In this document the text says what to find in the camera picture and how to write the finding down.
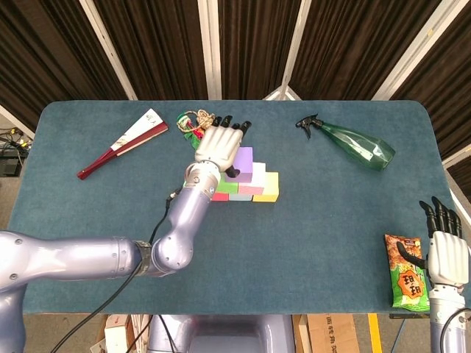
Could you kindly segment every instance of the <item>table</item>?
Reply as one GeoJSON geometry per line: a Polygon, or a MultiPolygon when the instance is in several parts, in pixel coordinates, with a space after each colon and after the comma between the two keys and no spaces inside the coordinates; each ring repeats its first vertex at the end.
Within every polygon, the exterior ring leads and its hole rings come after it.
{"type": "MultiPolygon", "coordinates": [[[[42,113],[9,229],[39,238],[122,236],[147,240],[164,200],[181,185],[194,150],[175,122],[205,109],[251,120],[243,146],[280,173],[275,204],[212,203],[181,273],[137,278],[107,313],[392,313],[384,233],[421,237],[419,200],[452,205],[425,109],[414,101],[63,101],[42,113]],[[101,167],[95,160],[149,108],[170,130],[101,167]],[[307,115],[383,138],[396,155],[377,172],[320,132],[307,115]]],[[[26,313],[89,313],[122,280],[39,280],[26,313]]]]}

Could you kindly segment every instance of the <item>snack bag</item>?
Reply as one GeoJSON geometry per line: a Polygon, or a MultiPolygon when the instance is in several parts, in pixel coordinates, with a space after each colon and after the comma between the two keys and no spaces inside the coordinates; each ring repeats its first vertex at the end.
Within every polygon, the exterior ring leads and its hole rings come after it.
{"type": "Polygon", "coordinates": [[[404,260],[396,245],[399,241],[404,244],[409,254],[422,257],[420,238],[404,238],[389,234],[386,234],[385,238],[392,282],[392,307],[403,307],[410,311],[428,311],[430,302],[424,272],[404,260]]]}

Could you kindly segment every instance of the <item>green spray bottle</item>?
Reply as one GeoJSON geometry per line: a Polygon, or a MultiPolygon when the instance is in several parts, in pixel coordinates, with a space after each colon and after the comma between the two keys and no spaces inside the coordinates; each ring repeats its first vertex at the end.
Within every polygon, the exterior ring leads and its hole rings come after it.
{"type": "Polygon", "coordinates": [[[376,171],[382,171],[391,162],[394,149],[380,138],[362,134],[361,132],[325,123],[317,119],[316,115],[310,115],[296,123],[296,127],[302,127],[308,139],[311,138],[310,125],[324,132],[333,142],[343,148],[350,156],[359,160],[364,165],[376,171]]]}

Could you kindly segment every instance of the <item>robotic arm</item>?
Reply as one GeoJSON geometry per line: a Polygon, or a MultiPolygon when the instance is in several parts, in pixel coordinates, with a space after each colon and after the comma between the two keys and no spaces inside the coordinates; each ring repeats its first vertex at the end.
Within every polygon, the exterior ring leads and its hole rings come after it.
{"type": "Polygon", "coordinates": [[[410,255],[403,244],[399,253],[413,265],[427,270],[433,289],[430,291],[431,351],[433,353],[465,353],[466,322],[464,297],[468,283],[468,245],[461,233],[461,221],[436,197],[433,208],[421,201],[427,216],[430,248],[427,260],[410,255]]]}
{"type": "Polygon", "coordinates": [[[163,277],[186,267],[193,239],[216,192],[221,172],[231,177],[238,147],[251,123],[218,117],[206,130],[185,173],[185,186],[170,209],[171,230],[154,244],[126,238],[41,240],[0,232],[0,352],[24,350],[23,298],[33,279],[107,279],[138,275],[163,277]]]}

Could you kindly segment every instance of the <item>purple block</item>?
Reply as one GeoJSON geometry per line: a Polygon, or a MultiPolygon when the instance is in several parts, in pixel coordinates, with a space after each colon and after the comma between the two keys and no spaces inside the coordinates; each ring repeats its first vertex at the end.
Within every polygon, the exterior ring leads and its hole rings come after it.
{"type": "Polygon", "coordinates": [[[241,171],[235,178],[224,175],[226,182],[252,182],[253,150],[252,147],[240,147],[235,155],[234,168],[241,171]]]}

